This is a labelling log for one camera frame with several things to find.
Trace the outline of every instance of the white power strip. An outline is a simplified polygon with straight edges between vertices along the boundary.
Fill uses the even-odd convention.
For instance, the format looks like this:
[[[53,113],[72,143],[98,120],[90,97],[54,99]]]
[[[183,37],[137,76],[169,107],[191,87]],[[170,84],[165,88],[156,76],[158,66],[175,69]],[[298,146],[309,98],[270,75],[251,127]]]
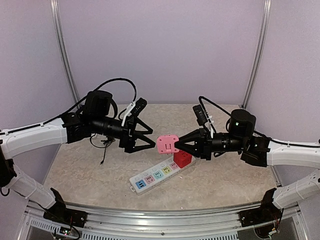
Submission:
[[[192,157],[191,162],[187,166],[180,168],[174,162],[174,156],[169,157],[167,160],[164,160],[142,173],[131,177],[129,179],[130,184],[132,185],[131,190],[136,192],[138,195],[144,194],[150,189],[162,184],[181,171],[187,169],[195,162],[196,159]]]

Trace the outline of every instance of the vertical metal pole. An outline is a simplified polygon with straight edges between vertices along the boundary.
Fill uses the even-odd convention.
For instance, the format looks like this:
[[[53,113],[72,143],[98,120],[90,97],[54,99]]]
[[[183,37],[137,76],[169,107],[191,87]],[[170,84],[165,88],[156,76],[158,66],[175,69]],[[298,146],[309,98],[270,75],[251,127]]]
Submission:
[[[254,89],[255,81],[257,78],[257,73],[259,70],[260,61],[262,58],[262,53],[264,50],[265,40],[267,36],[267,29],[268,29],[268,23],[269,23],[269,17],[270,17],[270,10],[271,10],[271,0],[264,0],[264,9],[263,9],[263,15],[262,15],[262,23],[260,28],[260,34],[258,39],[258,46],[256,48],[255,57],[253,61],[253,66],[250,74],[250,80],[248,87],[245,92],[245,97],[242,103],[242,108],[246,109],[248,107],[250,97],[252,94],[252,91]]]
[[[53,17],[53,24],[54,24],[56,38],[58,41],[58,47],[60,50],[60,55],[61,55],[61,59],[62,59],[62,63],[63,63],[63,68],[65,71],[66,79],[68,81],[68,85],[70,87],[73,101],[74,101],[74,103],[77,103],[80,100],[80,98],[79,98],[79,94],[77,91],[77,87],[76,87],[74,78],[72,76],[72,72],[71,72],[70,64],[69,64],[69,59],[67,56],[66,46],[64,43],[64,36],[63,36],[63,32],[62,32],[62,27],[61,27],[58,1],[57,0],[50,0],[50,3],[51,3],[51,11],[52,11],[52,17]]]

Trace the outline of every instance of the red cube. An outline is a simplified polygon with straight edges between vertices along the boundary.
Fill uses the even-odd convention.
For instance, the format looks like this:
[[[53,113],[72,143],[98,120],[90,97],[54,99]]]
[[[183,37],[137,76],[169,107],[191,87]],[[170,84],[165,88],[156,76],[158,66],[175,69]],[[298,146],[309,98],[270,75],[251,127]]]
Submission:
[[[185,151],[178,151],[173,154],[173,161],[179,166],[179,168],[184,168],[191,163],[192,155]]]

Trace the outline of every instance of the table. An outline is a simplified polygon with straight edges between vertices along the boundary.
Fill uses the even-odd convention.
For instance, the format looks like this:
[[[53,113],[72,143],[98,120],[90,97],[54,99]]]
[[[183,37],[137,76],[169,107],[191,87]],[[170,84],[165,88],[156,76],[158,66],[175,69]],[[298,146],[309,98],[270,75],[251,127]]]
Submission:
[[[183,136],[199,128],[194,104],[148,104],[139,118],[153,128],[149,137],[156,141],[165,134]],[[227,111],[236,105],[222,105]],[[212,105],[218,132],[225,132],[229,119]],[[98,145],[100,136],[93,139]],[[124,153],[119,141],[107,149],[93,147],[88,139],[60,147],[44,185],[58,190],[66,202],[95,207],[128,210],[190,210],[221,208],[261,201],[264,193],[276,187],[269,167],[251,166],[236,152],[226,153],[211,161],[198,159],[196,164],[172,179],[138,196],[130,189],[129,178],[170,157],[158,154],[156,148]]]

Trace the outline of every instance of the white wall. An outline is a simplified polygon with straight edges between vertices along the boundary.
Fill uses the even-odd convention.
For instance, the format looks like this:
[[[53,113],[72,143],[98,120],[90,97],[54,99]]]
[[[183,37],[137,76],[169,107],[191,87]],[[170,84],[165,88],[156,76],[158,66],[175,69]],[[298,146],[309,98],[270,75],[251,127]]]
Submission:
[[[268,136],[298,142],[320,138],[320,1],[272,1],[269,27],[249,111]],[[312,169],[279,166],[290,184]],[[299,203],[311,240],[320,236],[320,196]]]
[[[124,77],[149,103],[195,103],[205,95],[241,104],[262,21],[260,0],[59,1],[80,96]],[[127,83],[104,88],[132,100]]]
[[[47,120],[73,104],[60,59],[50,1],[0,4],[0,128]],[[42,182],[58,146],[21,154],[14,163]],[[26,200],[0,196],[0,238],[13,240]]]

